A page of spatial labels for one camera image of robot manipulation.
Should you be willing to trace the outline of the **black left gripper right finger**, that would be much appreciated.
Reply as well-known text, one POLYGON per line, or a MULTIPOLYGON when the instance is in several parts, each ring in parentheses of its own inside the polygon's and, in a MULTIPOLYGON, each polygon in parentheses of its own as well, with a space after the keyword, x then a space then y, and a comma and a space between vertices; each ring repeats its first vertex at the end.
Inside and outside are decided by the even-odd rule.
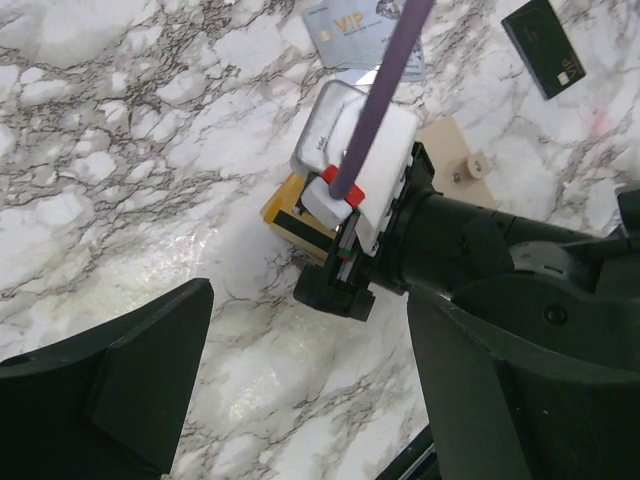
POLYGON ((445 479, 636 479, 639 376, 414 289, 407 314, 445 479))

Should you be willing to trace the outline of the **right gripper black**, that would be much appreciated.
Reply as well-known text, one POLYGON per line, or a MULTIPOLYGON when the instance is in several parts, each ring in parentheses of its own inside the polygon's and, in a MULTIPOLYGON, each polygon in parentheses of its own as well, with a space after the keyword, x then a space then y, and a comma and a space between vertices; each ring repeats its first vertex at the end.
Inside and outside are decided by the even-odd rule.
POLYGON ((372 284, 397 295, 419 284, 450 293, 476 277, 463 227, 476 219, 498 226, 495 211, 445 197, 434 180, 431 158, 416 142, 386 230, 374 242, 376 252, 366 254, 356 235, 364 215, 351 213, 337 227, 326 260, 304 266, 294 299, 323 313, 365 321, 375 301, 372 284))

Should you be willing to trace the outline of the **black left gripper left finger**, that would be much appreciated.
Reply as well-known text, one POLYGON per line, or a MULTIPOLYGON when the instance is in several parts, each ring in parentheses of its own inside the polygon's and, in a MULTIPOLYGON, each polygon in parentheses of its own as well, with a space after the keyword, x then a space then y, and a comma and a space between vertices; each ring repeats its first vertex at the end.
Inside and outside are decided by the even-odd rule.
POLYGON ((190 280, 1 363, 4 479, 159 479, 172 469, 214 302, 190 280))

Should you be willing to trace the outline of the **beige leather card holder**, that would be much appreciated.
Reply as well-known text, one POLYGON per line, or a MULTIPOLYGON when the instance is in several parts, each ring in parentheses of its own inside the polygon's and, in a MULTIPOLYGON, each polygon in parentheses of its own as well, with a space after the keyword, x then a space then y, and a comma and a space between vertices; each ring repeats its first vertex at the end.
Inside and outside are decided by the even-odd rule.
POLYGON ((435 169, 434 188, 445 197, 484 208, 496 209, 486 184, 491 167, 481 151, 467 145, 453 117, 444 117, 422 128, 421 142, 435 169))

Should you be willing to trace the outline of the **gold card with magnetic stripe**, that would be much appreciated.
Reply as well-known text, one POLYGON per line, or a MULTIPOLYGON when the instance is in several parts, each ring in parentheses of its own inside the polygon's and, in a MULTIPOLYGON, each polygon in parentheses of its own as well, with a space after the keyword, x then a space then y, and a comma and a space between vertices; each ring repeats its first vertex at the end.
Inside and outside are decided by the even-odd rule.
POLYGON ((322 264, 336 232, 297 207, 304 183, 302 177, 291 173, 263 205, 260 215, 274 233, 322 264))

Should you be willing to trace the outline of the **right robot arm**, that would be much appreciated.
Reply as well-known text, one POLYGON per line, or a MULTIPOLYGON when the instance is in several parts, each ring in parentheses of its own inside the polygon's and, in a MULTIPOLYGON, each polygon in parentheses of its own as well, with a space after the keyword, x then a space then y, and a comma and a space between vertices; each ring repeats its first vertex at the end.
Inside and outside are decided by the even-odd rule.
POLYGON ((429 291, 555 353, 627 371, 639 368, 639 195, 622 196, 625 221, 606 237, 454 200, 415 143, 391 220, 367 255, 355 223, 338 229, 326 260, 304 267, 295 298, 366 320, 372 285, 429 291))

